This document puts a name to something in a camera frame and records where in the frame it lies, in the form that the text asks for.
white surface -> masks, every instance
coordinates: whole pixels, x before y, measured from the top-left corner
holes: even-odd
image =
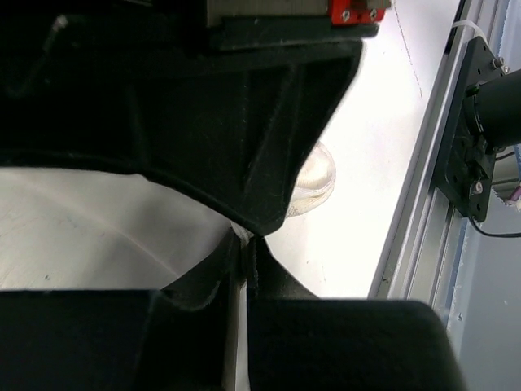
[[[138,175],[0,169],[0,288],[162,288],[229,228]]]
[[[369,293],[459,1],[394,3],[322,137],[335,158],[335,191],[268,238],[321,297]]]

black plastic bracket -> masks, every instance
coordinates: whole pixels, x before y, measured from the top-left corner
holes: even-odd
[[[246,23],[250,33],[278,29],[239,41],[237,21],[221,44],[247,50],[195,38],[187,50],[176,14],[75,18],[0,18],[0,166],[141,174],[253,233],[276,231],[355,77],[366,31],[342,35],[311,18],[313,35],[283,18]],[[273,46],[284,25],[291,45]],[[44,37],[52,49],[42,51]]]
[[[219,51],[251,50],[306,44],[320,45],[374,37],[379,26],[357,24],[341,29],[329,17],[223,18],[222,26],[210,37],[211,48]]]
[[[476,126],[475,93],[484,83],[504,76],[493,67],[495,56],[481,37],[469,41],[454,91],[435,181],[464,217],[487,217],[496,151]]]

white cable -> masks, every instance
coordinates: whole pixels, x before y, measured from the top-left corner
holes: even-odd
[[[454,22],[453,29],[456,27],[470,27],[473,29],[478,37],[482,37],[485,43],[488,45],[487,36],[485,36],[483,30],[480,26],[474,23],[472,20],[459,20],[458,22]]]

red component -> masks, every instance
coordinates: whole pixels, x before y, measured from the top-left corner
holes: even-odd
[[[383,19],[385,8],[361,9],[353,7],[354,2],[359,2],[359,0],[331,0],[329,12],[331,23],[334,26],[368,24],[379,22]]]

black cylinder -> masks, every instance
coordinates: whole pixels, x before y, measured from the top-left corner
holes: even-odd
[[[521,143],[521,70],[481,85],[475,110],[492,147]]]

